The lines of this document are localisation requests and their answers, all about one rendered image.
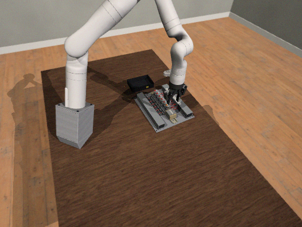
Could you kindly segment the plug-in relay with orange button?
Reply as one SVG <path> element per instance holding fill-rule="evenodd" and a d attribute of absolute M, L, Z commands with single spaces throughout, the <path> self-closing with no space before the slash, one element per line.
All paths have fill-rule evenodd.
<path fill-rule="evenodd" d="M 169 110 L 171 105 L 165 104 L 165 109 Z"/>

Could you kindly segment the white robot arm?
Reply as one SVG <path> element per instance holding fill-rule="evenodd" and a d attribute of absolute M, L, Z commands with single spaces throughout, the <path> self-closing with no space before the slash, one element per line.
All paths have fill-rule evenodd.
<path fill-rule="evenodd" d="M 88 49 L 102 35 L 118 24 L 140 0 L 105 0 L 90 19 L 64 42 L 67 53 L 65 107 L 85 107 Z M 178 42 L 170 54 L 172 69 L 164 71 L 170 82 L 181 85 L 185 81 L 187 61 L 183 58 L 193 51 L 193 41 L 183 29 L 172 0 L 155 0 L 158 12 L 169 38 Z"/>

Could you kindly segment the black parts tray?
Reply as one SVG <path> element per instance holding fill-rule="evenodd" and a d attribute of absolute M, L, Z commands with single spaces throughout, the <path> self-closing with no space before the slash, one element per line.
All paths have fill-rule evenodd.
<path fill-rule="evenodd" d="M 136 78 L 128 79 L 128 86 L 132 93 L 146 90 L 154 87 L 154 83 L 149 75 L 139 76 Z"/>

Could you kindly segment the grey relay panel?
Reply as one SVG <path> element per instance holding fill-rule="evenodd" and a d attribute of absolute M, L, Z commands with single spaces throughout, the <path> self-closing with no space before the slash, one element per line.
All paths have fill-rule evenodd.
<path fill-rule="evenodd" d="M 181 99 L 177 102 L 176 98 L 177 94 L 171 99 L 169 110 L 162 106 L 153 92 L 139 92 L 134 100 L 157 133 L 195 117 L 191 109 Z"/>

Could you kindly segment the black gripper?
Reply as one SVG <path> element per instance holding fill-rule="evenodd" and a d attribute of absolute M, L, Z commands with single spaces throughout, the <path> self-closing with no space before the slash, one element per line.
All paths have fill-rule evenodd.
<path fill-rule="evenodd" d="M 175 94 L 177 94 L 176 101 L 179 102 L 181 96 L 185 94 L 186 89 L 187 89 L 187 86 L 184 83 L 181 84 L 181 85 L 175 85 L 175 84 L 172 84 L 170 82 L 170 80 L 169 80 L 169 88 L 168 88 L 168 90 L 167 91 L 165 91 L 165 90 L 163 91 L 164 98 L 167 101 L 167 104 L 168 105 L 171 104 L 171 99 L 173 98 L 173 96 Z"/>

